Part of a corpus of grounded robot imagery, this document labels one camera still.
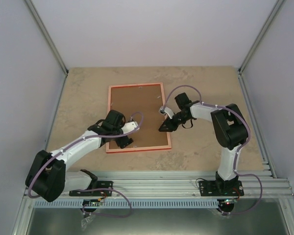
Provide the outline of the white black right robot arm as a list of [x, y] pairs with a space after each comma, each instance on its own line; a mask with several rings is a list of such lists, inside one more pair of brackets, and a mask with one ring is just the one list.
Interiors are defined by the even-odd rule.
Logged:
[[220, 165], [212, 184], [218, 194], [227, 195], [239, 182], [239, 176], [236, 174], [238, 159], [242, 147], [250, 138], [250, 129], [242, 113], [236, 104], [219, 106], [199, 100], [191, 101], [186, 93], [181, 93], [174, 99], [180, 111], [174, 113], [166, 105], [161, 106], [159, 113], [167, 117], [159, 131], [174, 132], [187, 121], [197, 119], [210, 121], [221, 146]]

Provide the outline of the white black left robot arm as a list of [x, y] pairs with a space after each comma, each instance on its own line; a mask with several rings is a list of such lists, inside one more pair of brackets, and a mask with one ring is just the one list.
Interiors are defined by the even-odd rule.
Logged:
[[39, 151], [31, 165], [25, 185], [30, 198], [42, 197], [48, 202], [62, 193], [72, 195], [93, 195], [98, 188], [98, 178], [88, 170], [69, 172], [69, 168], [88, 153], [115, 141], [119, 148], [132, 144], [128, 135], [137, 131], [139, 125], [134, 120], [115, 110], [106, 118], [89, 126], [76, 140], [51, 152]]

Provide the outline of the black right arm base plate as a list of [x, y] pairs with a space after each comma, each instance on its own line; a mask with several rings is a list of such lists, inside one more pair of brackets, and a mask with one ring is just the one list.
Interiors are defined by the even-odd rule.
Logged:
[[200, 181], [199, 191], [201, 196], [244, 196], [241, 181], [221, 183], [217, 181]]

